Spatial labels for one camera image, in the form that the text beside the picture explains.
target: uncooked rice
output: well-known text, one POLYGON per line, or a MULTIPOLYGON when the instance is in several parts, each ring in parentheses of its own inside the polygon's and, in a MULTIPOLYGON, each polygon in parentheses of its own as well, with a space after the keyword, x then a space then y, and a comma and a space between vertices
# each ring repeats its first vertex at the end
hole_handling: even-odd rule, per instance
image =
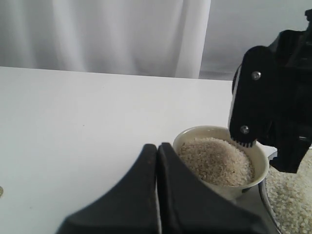
POLYGON ((283 234, 312 234, 312 154, 302 160, 297 174, 270 167, 266 190, 273 217, 283 234))
POLYGON ((181 146, 178 155, 195 175, 211 184, 237 187, 254 178, 250 159, 224 140, 194 138, 181 146))

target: table surface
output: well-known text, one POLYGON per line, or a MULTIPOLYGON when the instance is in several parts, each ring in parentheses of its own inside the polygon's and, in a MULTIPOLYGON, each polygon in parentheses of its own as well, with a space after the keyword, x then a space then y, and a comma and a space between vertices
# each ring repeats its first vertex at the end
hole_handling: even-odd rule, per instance
MULTIPOLYGON (((145 143, 226 127, 231 99, 230 81, 0 67, 0 232, 54 234, 112 188, 145 143)), ((257 188, 238 205, 267 219, 257 188)))

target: curtain fold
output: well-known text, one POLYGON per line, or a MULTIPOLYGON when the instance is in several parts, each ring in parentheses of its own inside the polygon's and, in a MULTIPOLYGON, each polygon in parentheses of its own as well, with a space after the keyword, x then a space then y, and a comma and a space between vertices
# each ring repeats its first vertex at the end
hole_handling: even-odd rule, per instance
POLYGON ((210 2, 0 1, 0 66, 198 78, 210 2))

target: container of rice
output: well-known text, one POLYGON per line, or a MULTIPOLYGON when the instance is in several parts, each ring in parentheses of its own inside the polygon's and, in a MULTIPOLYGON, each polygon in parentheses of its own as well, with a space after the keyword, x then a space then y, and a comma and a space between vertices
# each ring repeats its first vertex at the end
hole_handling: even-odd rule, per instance
POLYGON ((260 183, 269 162, 257 146, 244 148, 230 137, 227 128, 198 126, 180 133, 173 143, 184 164, 210 189, 235 200, 260 183))
POLYGON ((270 167, 259 184, 262 201, 280 234, 312 234, 312 151, 296 174, 270 167))

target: robot end effector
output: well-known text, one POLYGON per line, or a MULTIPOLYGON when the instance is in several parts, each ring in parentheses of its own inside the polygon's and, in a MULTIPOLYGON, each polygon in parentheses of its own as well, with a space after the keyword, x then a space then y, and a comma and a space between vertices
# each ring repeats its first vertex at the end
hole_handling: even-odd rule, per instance
POLYGON ((286 30, 244 55, 232 86, 231 137, 277 148, 270 164, 296 173, 312 144, 312 9, 306 31, 286 30))

